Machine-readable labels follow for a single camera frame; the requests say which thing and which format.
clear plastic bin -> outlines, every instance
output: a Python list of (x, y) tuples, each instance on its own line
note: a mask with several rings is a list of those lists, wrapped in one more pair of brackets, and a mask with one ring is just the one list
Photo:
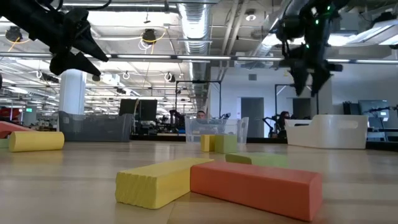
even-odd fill
[(58, 115), (65, 141), (130, 141), (132, 114), (77, 115), (59, 111)]
[(185, 117), (185, 134), (187, 142), (200, 142), (202, 134), (230, 134), (238, 137), (239, 144), (246, 144), (249, 118), (243, 119), (195, 119)]

gray storage bin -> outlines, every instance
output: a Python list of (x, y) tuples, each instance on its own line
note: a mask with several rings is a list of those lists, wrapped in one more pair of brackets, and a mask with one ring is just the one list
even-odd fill
[(132, 114), (77, 115), (59, 111), (58, 115), (65, 141), (130, 141)]

black metal frame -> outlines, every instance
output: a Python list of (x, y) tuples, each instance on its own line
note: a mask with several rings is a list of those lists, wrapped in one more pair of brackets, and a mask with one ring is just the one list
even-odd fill
[(220, 102), (219, 102), (219, 117), (221, 117), (221, 81), (175, 81), (175, 109), (177, 109), (177, 92), (179, 83), (192, 83), (192, 84), (203, 84), (203, 83), (218, 83), (220, 86)]
[[(289, 87), (294, 87), (293, 84), (275, 84), (275, 115), (278, 114), (278, 86), (289, 86)], [(317, 94), (317, 114), (319, 114), (319, 96)]]

man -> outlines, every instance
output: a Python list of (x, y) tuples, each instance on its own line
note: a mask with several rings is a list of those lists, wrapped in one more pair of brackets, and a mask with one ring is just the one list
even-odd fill
[(206, 113), (204, 111), (198, 111), (197, 119), (206, 119)]

white plastic bin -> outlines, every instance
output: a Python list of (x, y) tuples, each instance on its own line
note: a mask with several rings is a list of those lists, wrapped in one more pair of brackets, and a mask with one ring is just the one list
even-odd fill
[(289, 145), (324, 149), (364, 149), (368, 117), (316, 115), (308, 126), (287, 126), (285, 129)]
[(246, 144), (249, 118), (243, 119), (195, 119), (185, 117), (187, 142), (200, 142), (202, 134), (231, 134), (238, 137), (238, 143)]

